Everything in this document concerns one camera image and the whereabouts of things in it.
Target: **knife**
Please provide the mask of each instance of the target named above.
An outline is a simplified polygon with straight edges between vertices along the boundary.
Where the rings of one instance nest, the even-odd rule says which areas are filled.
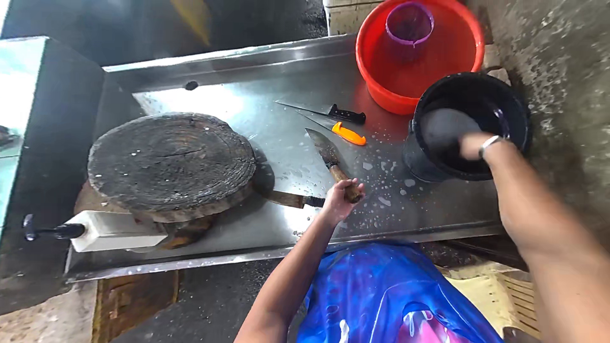
[[[305,207],[305,205],[320,208],[324,206],[325,200],[324,198],[306,197],[304,195],[278,192],[277,190],[272,190],[271,192],[266,192],[261,195],[272,203],[301,209]]]
[[[313,121],[314,123],[316,123],[318,125],[324,126],[325,128],[336,133],[339,137],[345,139],[346,141],[348,141],[350,143],[353,143],[356,145],[365,145],[367,143],[366,137],[360,136],[359,134],[355,133],[354,131],[344,128],[342,126],[343,123],[340,121],[332,120],[328,117],[325,117],[325,116],[319,115],[319,114],[314,114],[314,113],[304,114],[297,110],[295,110],[295,112],[304,116],[305,118]]]
[[[331,172],[332,178],[335,179],[335,182],[339,182],[341,180],[349,180],[350,178],[339,168],[339,158],[338,158],[338,150],[337,147],[323,134],[319,133],[316,130],[305,129],[309,138],[314,141],[315,149],[318,151],[318,154],[322,157],[324,164],[326,164],[326,168]],[[345,199],[350,203],[357,203],[362,199],[362,194],[356,188],[355,185],[350,185],[345,188]]]
[[[364,124],[367,119],[367,116],[364,112],[356,113],[350,110],[340,110],[337,108],[337,104],[332,104],[332,106],[328,105],[320,105],[320,106],[306,106],[305,104],[296,103],[294,101],[289,100],[276,100],[276,103],[280,105],[286,105],[290,107],[294,107],[299,110],[307,110],[309,112],[317,113],[320,115],[324,115],[327,117],[337,117],[347,121],[352,121],[356,124]]]

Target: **drain hole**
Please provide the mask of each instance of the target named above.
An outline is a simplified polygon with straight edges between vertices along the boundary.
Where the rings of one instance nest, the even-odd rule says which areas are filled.
[[[199,87],[199,84],[197,83],[197,81],[190,81],[189,83],[187,83],[184,86],[184,89],[186,90],[193,90],[195,88]]]

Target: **knife handle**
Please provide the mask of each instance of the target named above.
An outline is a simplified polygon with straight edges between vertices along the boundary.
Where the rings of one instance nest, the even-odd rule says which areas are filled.
[[[317,198],[317,197],[303,197],[303,203],[305,205],[309,205],[315,208],[320,208],[322,206],[324,206],[324,201],[326,199],[324,198]]]
[[[351,121],[352,123],[360,125],[364,124],[364,122],[367,120],[367,116],[364,114],[364,112],[356,113],[350,110],[340,110],[339,108],[337,108],[337,104],[332,104],[331,111],[328,112],[328,115],[331,117],[337,117],[347,121]]]
[[[328,171],[331,172],[332,178],[335,179],[335,182],[350,179],[336,164],[330,167]],[[355,185],[349,185],[345,188],[345,199],[348,202],[355,204],[360,201],[360,199],[362,199],[362,193],[360,193],[360,191],[358,190],[358,188],[356,188]]]
[[[356,145],[365,145],[367,143],[367,138],[364,136],[360,136],[350,129],[346,129],[343,126],[343,123],[338,121],[333,127],[332,132],[336,133],[346,141],[356,144]]]

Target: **cloth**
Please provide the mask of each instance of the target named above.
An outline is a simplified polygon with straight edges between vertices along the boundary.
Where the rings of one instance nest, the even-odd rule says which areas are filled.
[[[502,343],[414,246],[362,244],[322,259],[300,343]]]

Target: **person's right hand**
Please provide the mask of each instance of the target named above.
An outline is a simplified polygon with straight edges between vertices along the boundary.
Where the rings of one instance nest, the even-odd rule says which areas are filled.
[[[467,160],[478,160],[480,158],[479,149],[481,149],[481,145],[491,137],[493,137],[493,134],[489,132],[471,132],[465,134],[460,139],[460,154]]]
[[[323,215],[334,226],[339,224],[340,221],[345,220],[356,205],[345,199],[345,188],[352,184],[357,185],[358,179],[341,180],[335,183],[326,194],[326,200],[320,215]],[[362,198],[364,199],[364,184],[359,184],[357,188],[362,193]]]

